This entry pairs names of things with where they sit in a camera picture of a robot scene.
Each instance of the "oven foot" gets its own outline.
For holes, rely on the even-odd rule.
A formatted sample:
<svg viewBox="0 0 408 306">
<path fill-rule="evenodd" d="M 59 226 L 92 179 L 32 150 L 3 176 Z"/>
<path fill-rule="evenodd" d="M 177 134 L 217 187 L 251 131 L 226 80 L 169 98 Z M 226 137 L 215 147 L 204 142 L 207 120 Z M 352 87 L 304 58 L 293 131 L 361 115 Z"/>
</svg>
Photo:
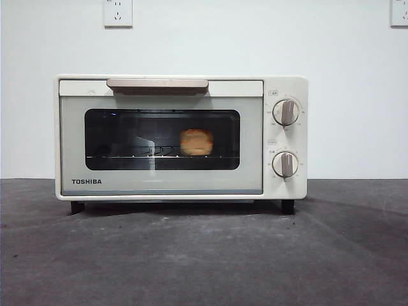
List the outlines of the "oven foot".
<svg viewBox="0 0 408 306">
<path fill-rule="evenodd" d="M 295 201 L 294 200 L 281 200 L 282 214 L 284 215 L 293 215 L 295 213 Z"/>
<path fill-rule="evenodd" d="M 73 215 L 83 211 L 85 209 L 85 203 L 80 203 L 77 201 L 71 201 L 71 213 Z"/>
</svg>

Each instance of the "oven rack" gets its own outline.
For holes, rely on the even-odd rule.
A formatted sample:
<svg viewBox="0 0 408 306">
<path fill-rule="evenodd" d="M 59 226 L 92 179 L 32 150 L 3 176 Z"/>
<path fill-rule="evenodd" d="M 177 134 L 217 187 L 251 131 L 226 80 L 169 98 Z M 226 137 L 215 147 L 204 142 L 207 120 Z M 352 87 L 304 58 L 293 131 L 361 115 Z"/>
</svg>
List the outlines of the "oven rack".
<svg viewBox="0 0 408 306">
<path fill-rule="evenodd" d="M 144 149 L 142 153 L 132 154 L 132 155 L 111 155 L 111 156 L 87 156 L 86 158 L 102 158 L 102 159 L 117 159 L 117 158 L 128 158 L 128 159 L 143 159 L 143 158 L 209 158 L 209 159 L 224 159 L 224 158 L 236 158 L 234 154 L 229 156 L 218 155 L 218 154 L 207 154 L 207 155 L 196 155 L 196 156 L 186 156 L 180 151 L 180 147 L 155 147 L 154 154 L 152 154 L 151 147 L 137 147 L 138 150 Z"/>
</svg>

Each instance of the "control panel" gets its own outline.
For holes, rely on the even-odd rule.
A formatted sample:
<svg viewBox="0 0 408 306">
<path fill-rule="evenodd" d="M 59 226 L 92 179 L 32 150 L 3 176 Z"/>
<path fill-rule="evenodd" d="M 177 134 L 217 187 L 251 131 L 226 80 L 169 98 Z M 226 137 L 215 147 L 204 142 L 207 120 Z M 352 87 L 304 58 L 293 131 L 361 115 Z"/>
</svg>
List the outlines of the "control panel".
<svg viewBox="0 0 408 306">
<path fill-rule="evenodd" d="M 307 192 L 307 81 L 264 82 L 263 182 L 266 198 L 301 199 Z"/>
</svg>

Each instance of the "oven door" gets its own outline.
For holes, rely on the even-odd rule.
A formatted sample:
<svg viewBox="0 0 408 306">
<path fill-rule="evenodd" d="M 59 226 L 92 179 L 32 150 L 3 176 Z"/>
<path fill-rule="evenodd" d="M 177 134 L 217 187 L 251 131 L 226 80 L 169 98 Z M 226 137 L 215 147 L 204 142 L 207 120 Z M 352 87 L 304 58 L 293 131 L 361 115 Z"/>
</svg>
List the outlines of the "oven door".
<svg viewBox="0 0 408 306">
<path fill-rule="evenodd" d="M 261 81 L 60 81 L 61 194 L 261 194 L 262 96 Z"/>
</svg>

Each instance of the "toshiba logo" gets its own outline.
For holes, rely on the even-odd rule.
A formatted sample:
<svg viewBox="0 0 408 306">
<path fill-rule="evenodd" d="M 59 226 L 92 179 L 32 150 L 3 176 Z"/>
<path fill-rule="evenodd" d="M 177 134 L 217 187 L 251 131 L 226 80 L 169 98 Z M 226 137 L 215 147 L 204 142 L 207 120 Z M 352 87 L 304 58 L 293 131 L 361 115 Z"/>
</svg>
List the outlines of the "toshiba logo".
<svg viewBox="0 0 408 306">
<path fill-rule="evenodd" d="M 72 180 L 72 184 L 102 184 L 101 180 Z"/>
</svg>

